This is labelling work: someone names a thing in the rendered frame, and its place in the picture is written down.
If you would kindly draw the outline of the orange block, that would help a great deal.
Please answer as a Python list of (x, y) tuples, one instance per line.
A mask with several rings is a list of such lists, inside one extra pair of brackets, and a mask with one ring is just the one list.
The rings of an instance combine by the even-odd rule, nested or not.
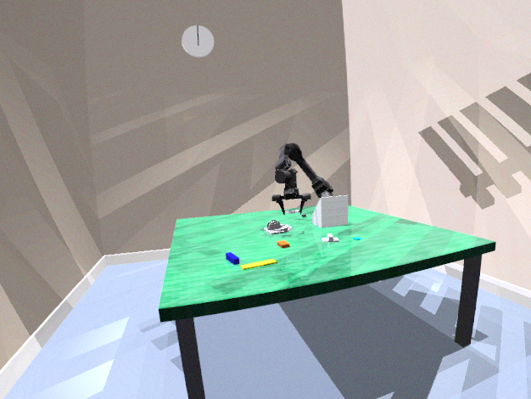
[(282, 248), (282, 249), (286, 249), (286, 248), (290, 248), (290, 244), (288, 242), (286, 242), (285, 240), (283, 241), (277, 241), (277, 245)]

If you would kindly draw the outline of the blue rectangular bar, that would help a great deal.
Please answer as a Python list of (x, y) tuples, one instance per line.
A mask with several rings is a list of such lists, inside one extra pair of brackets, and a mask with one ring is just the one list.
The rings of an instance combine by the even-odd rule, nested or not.
[(226, 253), (226, 258), (234, 265), (239, 263), (239, 258), (231, 252)]

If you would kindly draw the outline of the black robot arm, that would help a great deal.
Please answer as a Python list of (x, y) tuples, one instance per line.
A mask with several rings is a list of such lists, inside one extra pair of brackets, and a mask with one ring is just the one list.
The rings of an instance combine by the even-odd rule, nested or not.
[[(315, 171), (303, 157), (302, 151), (297, 144), (284, 144), (279, 150), (279, 160), (275, 164), (275, 180), (277, 183), (297, 182), (296, 173), (298, 172), (295, 168), (288, 170), (292, 165), (291, 160), (294, 160), (312, 181), (312, 188), (315, 190), (319, 198), (333, 197), (333, 188), (322, 177), (317, 176)], [(284, 187), (285, 200), (294, 200), (296, 195), (299, 195), (299, 188), (294, 188), (294, 186), (291, 186), (291, 188)]]

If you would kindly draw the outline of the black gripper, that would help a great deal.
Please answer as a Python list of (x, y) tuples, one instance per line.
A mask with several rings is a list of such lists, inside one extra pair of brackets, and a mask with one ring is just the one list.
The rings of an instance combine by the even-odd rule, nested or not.
[[(291, 188), (291, 186), (294, 186), (294, 188), (297, 188), (297, 183), (285, 183), (285, 187)], [(275, 195), (272, 195), (271, 199), (272, 201), (276, 201), (276, 203), (278, 203), (281, 206), (282, 213), (285, 216), (285, 211), (284, 211), (284, 206), (283, 206), (283, 200), (285, 200), (285, 197), (281, 196), (280, 194), (275, 194)], [(305, 201), (311, 200), (311, 194), (306, 193), (306, 194), (296, 195), (295, 199), (301, 199), (301, 206), (300, 206), (300, 215), (301, 215)]]

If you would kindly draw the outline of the yellow flat bar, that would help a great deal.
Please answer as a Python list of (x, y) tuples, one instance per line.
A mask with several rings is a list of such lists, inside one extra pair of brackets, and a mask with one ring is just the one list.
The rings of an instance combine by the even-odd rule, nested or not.
[(274, 260), (274, 259), (265, 260), (265, 261), (257, 261), (257, 262), (241, 265), (240, 267), (243, 270), (245, 270), (245, 269), (249, 269), (249, 268), (253, 268), (253, 267), (261, 267), (261, 266), (269, 265), (269, 264), (273, 264), (273, 263), (277, 263), (277, 261)]

